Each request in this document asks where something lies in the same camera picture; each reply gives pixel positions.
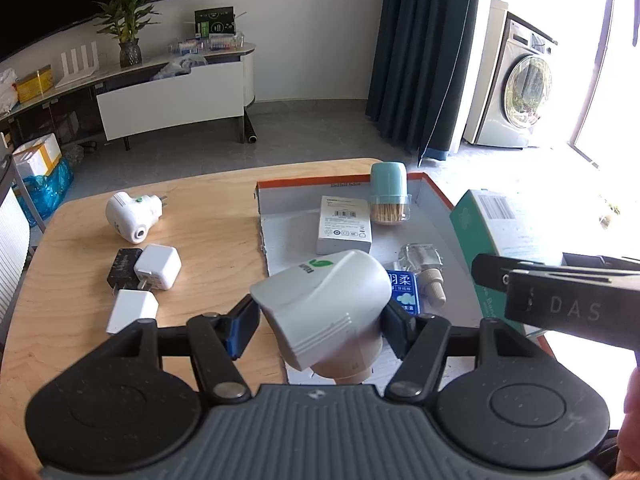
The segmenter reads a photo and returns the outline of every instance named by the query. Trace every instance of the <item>white wall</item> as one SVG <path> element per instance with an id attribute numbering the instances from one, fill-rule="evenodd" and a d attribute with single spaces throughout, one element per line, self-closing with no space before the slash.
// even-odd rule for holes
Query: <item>white wall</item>
<path id="1" fill-rule="evenodd" d="M 366 98 L 376 48 L 382 0 L 167 0 L 156 10 L 161 25 L 140 32 L 143 56 L 165 52 L 172 39 L 193 36 L 193 11 L 235 7 L 237 26 L 255 43 L 258 101 L 280 99 Z M 97 35 L 91 23 L 36 43 L 0 63 L 18 76 L 52 64 L 62 77 L 60 53 L 98 41 L 100 63 L 117 64 L 119 46 Z"/>

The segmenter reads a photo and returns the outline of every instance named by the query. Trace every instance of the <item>wooden table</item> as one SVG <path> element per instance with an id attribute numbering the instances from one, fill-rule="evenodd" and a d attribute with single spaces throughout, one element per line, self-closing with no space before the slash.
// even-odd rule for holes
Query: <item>wooden table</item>
<path id="1" fill-rule="evenodd" d="M 182 259 L 174 287 L 155 293 L 158 325 L 228 312 L 252 283 L 266 277 L 256 181 L 369 173 L 374 162 L 360 158 L 253 168 L 131 189 L 133 195 L 167 196 L 164 215 L 145 244 L 174 246 Z M 0 439 L 34 467 L 40 463 L 24 431 L 29 399 L 107 338 L 113 306 L 107 273 L 118 248 L 132 246 L 104 217 L 111 195 L 68 202 L 55 213 L 15 308 L 0 371 Z M 254 391 L 261 383 L 283 382 L 280 354 L 264 320 L 237 364 Z M 164 369 L 195 387 L 188 358 L 167 358 Z"/>

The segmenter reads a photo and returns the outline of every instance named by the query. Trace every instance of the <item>washing machine door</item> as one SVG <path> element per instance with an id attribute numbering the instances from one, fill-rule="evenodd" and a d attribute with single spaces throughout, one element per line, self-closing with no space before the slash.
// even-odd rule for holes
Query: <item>washing machine door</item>
<path id="1" fill-rule="evenodd" d="M 551 93 L 551 68 L 540 56 L 519 60 L 511 70 L 502 94 L 504 116 L 515 128 L 530 128 L 541 117 Z"/>

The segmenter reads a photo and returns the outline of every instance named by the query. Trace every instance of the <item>yellow box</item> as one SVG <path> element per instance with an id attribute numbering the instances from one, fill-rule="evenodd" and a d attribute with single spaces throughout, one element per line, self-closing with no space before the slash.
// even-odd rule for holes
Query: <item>yellow box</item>
<path id="1" fill-rule="evenodd" d="M 15 89 L 18 92 L 18 100 L 21 103 L 27 102 L 41 94 L 44 94 L 53 86 L 53 74 L 51 65 L 43 66 L 41 69 L 30 73 L 27 77 L 18 79 Z"/>

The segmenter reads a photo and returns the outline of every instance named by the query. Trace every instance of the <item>person's hand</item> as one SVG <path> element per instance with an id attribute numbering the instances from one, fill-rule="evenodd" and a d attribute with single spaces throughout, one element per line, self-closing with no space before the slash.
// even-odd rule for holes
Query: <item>person's hand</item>
<path id="1" fill-rule="evenodd" d="M 640 480 L 639 471 L 621 471 L 611 477 L 611 480 Z"/>
<path id="2" fill-rule="evenodd" d="M 618 433 L 616 471 L 640 471 L 640 369 L 631 374 L 625 397 L 625 420 Z"/>
<path id="3" fill-rule="evenodd" d="M 0 480 L 40 480 L 13 451 L 0 444 Z"/>

